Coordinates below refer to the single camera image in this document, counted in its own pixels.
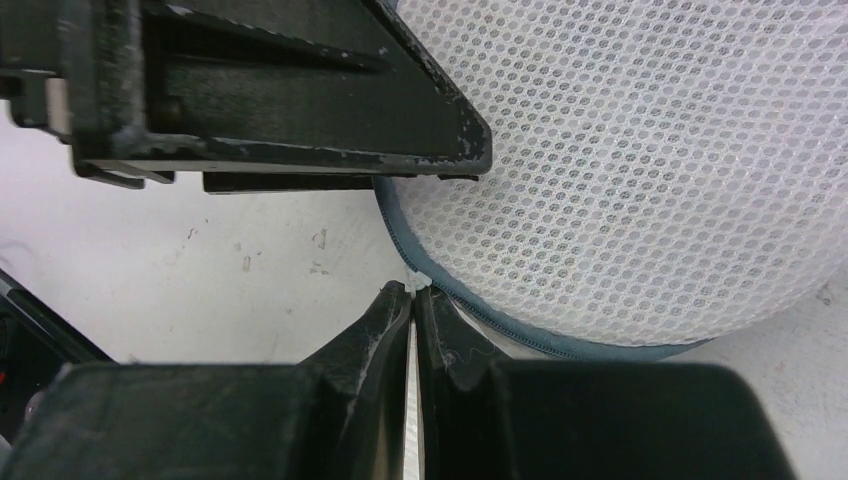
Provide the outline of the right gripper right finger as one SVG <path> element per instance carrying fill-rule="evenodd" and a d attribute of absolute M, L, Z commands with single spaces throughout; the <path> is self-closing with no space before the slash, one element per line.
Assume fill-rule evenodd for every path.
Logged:
<path fill-rule="evenodd" d="M 715 365 L 519 360 L 435 288 L 414 301 L 427 479 L 791 479 L 753 391 Z"/>

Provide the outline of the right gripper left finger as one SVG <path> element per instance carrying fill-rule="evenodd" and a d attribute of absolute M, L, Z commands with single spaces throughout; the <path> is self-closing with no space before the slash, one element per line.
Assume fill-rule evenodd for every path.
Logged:
<path fill-rule="evenodd" d="M 5 479 L 399 479 L 412 300 L 396 281 L 295 364 L 63 368 Z"/>

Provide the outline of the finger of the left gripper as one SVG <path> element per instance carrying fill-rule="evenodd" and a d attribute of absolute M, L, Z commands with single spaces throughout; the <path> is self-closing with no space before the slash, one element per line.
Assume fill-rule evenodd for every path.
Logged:
<path fill-rule="evenodd" d="M 262 174 L 205 172 L 203 189 L 208 194 L 255 194 L 301 191 L 372 190 L 375 185 L 393 180 L 419 179 L 423 175 L 361 174 Z"/>
<path fill-rule="evenodd" d="M 80 177 L 476 179 L 487 123 L 391 1 L 5 1 L 1 97 Z"/>

